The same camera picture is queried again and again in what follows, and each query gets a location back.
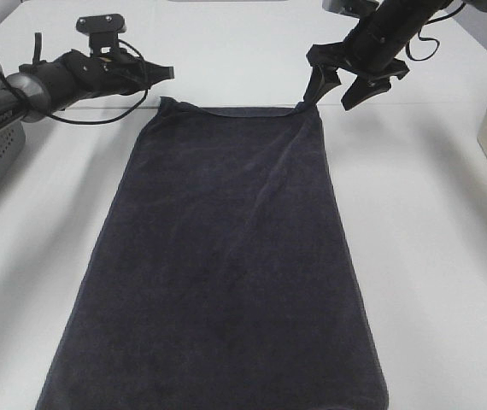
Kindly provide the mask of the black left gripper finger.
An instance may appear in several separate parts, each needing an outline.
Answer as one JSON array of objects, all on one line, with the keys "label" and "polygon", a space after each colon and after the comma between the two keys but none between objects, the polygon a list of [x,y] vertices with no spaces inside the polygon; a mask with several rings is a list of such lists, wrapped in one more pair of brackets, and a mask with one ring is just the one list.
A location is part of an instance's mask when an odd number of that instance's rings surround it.
[{"label": "black left gripper finger", "polygon": [[174,79],[173,67],[164,67],[145,61],[143,65],[144,83],[157,85],[163,81]]}]

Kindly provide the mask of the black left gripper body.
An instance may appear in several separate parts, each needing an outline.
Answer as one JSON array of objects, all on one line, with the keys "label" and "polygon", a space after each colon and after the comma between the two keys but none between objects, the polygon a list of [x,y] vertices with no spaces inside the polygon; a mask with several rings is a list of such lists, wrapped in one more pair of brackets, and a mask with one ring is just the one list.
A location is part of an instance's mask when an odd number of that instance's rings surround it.
[{"label": "black left gripper body", "polygon": [[125,50],[99,57],[71,50],[62,55],[62,64],[77,89],[93,97],[125,96],[150,88],[144,83],[143,61]]}]

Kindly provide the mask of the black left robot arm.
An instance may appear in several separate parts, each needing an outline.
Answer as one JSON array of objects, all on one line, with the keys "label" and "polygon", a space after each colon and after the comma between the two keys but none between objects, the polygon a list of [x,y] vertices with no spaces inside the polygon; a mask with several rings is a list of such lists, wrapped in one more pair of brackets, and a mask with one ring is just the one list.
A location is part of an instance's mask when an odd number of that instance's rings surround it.
[{"label": "black left robot arm", "polygon": [[56,112],[85,99],[132,95],[173,79],[172,67],[146,61],[118,31],[87,32],[91,53],[70,50],[54,61],[41,58],[42,35],[36,33],[33,59],[17,73],[0,71],[0,132],[15,122],[54,119]]}]

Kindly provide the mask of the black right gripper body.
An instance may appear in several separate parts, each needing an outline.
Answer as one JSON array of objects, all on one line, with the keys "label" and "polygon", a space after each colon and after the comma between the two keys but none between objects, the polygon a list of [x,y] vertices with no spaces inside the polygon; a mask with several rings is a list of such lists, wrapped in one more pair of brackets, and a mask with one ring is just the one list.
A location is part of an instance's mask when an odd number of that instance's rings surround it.
[{"label": "black right gripper body", "polygon": [[328,65],[353,73],[382,73],[443,1],[381,1],[340,43],[316,44],[307,53],[311,67]]}]

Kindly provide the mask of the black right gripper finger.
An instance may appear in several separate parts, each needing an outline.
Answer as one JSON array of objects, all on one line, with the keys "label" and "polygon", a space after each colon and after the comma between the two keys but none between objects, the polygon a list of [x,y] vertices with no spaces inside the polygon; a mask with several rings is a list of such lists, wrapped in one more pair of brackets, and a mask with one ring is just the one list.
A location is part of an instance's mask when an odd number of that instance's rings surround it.
[{"label": "black right gripper finger", "polygon": [[343,108],[349,111],[369,98],[389,91],[390,88],[391,83],[389,77],[368,78],[357,75],[353,84],[342,97],[341,102]]},{"label": "black right gripper finger", "polygon": [[307,89],[302,101],[307,105],[316,104],[325,94],[341,85],[337,68],[328,65],[313,66]]}]

